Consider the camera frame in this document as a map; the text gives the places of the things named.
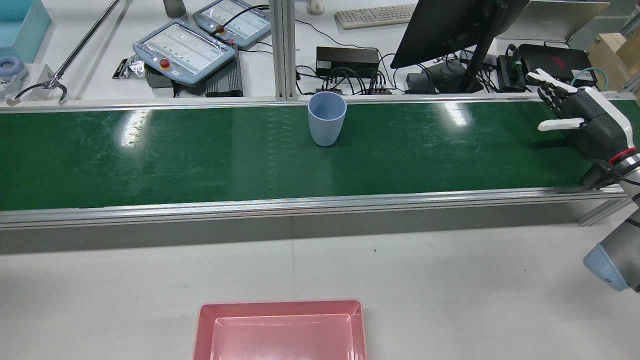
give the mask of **red emergency stop button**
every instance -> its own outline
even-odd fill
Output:
[[[167,59],[162,59],[160,60],[160,68],[163,70],[169,69],[171,67],[171,64],[169,63],[169,60]]]

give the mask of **light blue box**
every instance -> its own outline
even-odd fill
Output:
[[[0,56],[33,63],[50,22],[41,0],[0,0]]]

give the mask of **wooden block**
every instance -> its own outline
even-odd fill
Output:
[[[640,31],[636,31],[629,40],[627,40],[616,51],[623,63],[630,70],[640,70]]]
[[[594,67],[604,70],[609,77],[609,89],[618,91],[635,74],[622,62],[616,51],[625,43],[619,33],[599,34],[596,41],[587,48],[589,61]],[[598,88],[604,90],[604,77],[596,72]]]

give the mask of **plastic cup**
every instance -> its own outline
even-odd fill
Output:
[[[342,130],[347,102],[335,92],[319,92],[309,99],[309,130],[315,143],[331,146]]]

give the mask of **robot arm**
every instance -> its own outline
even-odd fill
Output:
[[[596,164],[582,178],[589,188],[622,181],[640,206],[640,155],[633,144],[629,120],[599,92],[574,88],[541,69],[527,75],[540,88],[538,95],[559,118],[542,122],[540,131],[562,130]],[[587,254],[585,266],[617,291],[640,293],[640,209]]]

